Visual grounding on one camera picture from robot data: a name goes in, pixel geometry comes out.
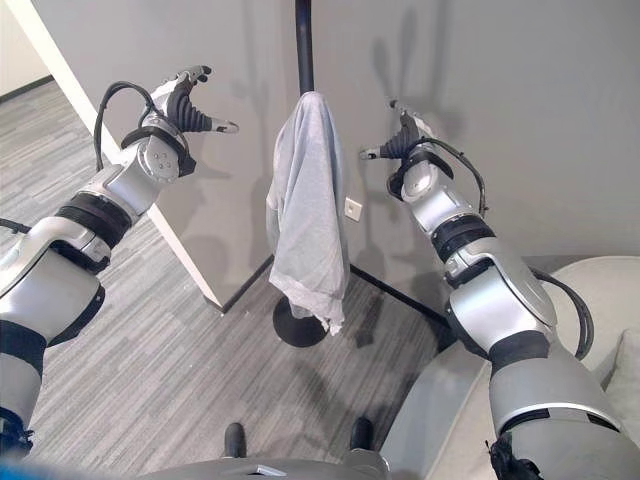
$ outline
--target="black metal pole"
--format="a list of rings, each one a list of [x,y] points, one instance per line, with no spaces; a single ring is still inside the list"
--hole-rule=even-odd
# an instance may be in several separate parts
[[[300,95],[315,90],[313,86],[313,48],[311,41],[311,0],[296,0],[296,43]]]

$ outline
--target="gray wall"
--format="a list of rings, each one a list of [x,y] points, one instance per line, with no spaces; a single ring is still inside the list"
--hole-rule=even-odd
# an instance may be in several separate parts
[[[224,302],[269,253],[272,146],[298,88],[293,0],[34,3],[94,104],[113,80],[152,87],[180,65],[215,68],[194,100],[241,134],[191,136],[198,175],[159,205]],[[534,263],[640,254],[639,23],[634,0],[314,2],[316,88],[341,132],[348,194],[364,203],[347,227],[353,263],[441,304],[439,262],[385,192],[391,166],[357,159],[396,130],[391,97],[467,152],[489,222]],[[125,96],[107,112],[116,136],[139,111]]]
[[[290,3],[34,1],[94,106],[116,80],[152,89],[181,67],[213,67],[194,104],[241,131],[189,135],[197,175],[163,192],[158,205],[222,303],[270,254],[264,199],[273,143],[297,88],[295,61],[284,61],[295,60]],[[114,97],[105,117],[117,139],[135,127],[141,108],[135,93]]]
[[[425,112],[487,183],[496,232],[533,263],[640,254],[640,3],[635,0],[323,0],[316,88],[363,201],[357,266],[433,306],[431,247],[385,193],[390,166],[357,159],[397,129],[390,97]],[[469,199],[477,193],[457,170]]]

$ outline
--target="gray sofa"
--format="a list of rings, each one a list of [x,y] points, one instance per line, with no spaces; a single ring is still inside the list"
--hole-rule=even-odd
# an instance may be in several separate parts
[[[640,328],[640,257],[591,258],[563,267],[554,276],[589,305],[595,340],[583,363],[606,388],[623,332]],[[558,336],[574,351],[578,339],[574,306],[557,287],[545,284],[545,288],[558,315]],[[485,440],[495,440],[488,398],[490,370],[488,362],[471,355],[459,342],[425,368],[382,448],[394,479],[496,478],[485,446]],[[628,416],[633,425],[633,415]]]

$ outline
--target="black cable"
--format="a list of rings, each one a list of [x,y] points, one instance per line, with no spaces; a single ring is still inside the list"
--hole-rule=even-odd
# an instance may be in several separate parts
[[[473,178],[476,181],[476,185],[478,185],[478,191],[480,192],[480,199],[478,201],[478,213],[482,218],[484,218],[484,214],[486,213],[487,210],[489,210],[489,207],[487,207],[484,178],[482,178],[482,175],[480,174],[478,169],[473,166],[471,161],[465,156],[464,153],[459,152],[448,143],[443,142],[442,140],[438,140],[437,138],[422,137],[420,140],[417,140],[416,142],[414,142],[411,145],[411,147],[407,149],[407,152],[410,152],[415,147],[417,147],[418,145],[422,145],[423,143],[432,143],[434,145],[438,145],[439,147],[442,147],[444,150],[447,151],[447,153],[449,153],[449,155],[451,155],[456,160],[458,160],[464,167],[467,168],[467,170],[471,172],[471,174],[473,175]]]
[[[578,339],[578,347],[576,348],[575,357],[578,360],[582,360],[587,356],[587,354],[591,350],[591,346],[593,345],[594,326],[589,307],[587,307],[587,304],[584,302],[584,300],[582,300],[580,295],[578,295],[578,293],[568,285],[562,283],[556,278],[553,278],[548,273],[545,273],[533,267],[529,268],[538,280],[551,283],[552,285],[561,288],[575,305],[576,310],[578,311],[578,322],[580,323],[580,336]]]
[[[107,104],[111,97],[113,97],[120,90],[124,90],[125,88],[131,88],[138,92],[145,100],[147,104],[147,108],[144,111],[143,115],[138,120],[138,126],[142,124],[144,117],[151,111],[157,113],[160,117],[164,118],[164,115],[156,108],[153,103],[153,99],[149,92],[147,92],[140,85],[136,85],[131,82],[115,82],[109,85],[106,92],[104,92],[104,96],[102,97],[102,101],[100,102],[100,106],[98,107],[98,115],[96,116],[96,122],[93,127],[93,148],[96,152],[96,171],[100,171],[104,168],[104,163],[102,162],[102,119],[104,118],[104,111],[107,109]]]
[[[31,227],[29,227],[27,225],[23,225],[21,223],[14,222],[12,220],[8,220],[6,218],[0,218],[0,227],[8,228],[14,234],[18,233],[18,232],[20,232],[20,233],[29,233],[29,231],[31,230]]]

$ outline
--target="electrical outlet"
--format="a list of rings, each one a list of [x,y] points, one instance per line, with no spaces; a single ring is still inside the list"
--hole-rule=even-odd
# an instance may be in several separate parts
[[[354,202],[349,197],[347,197],[344,202],[344,214],[351,220],[359,222],[361,213],[362,205],[358,202]]]

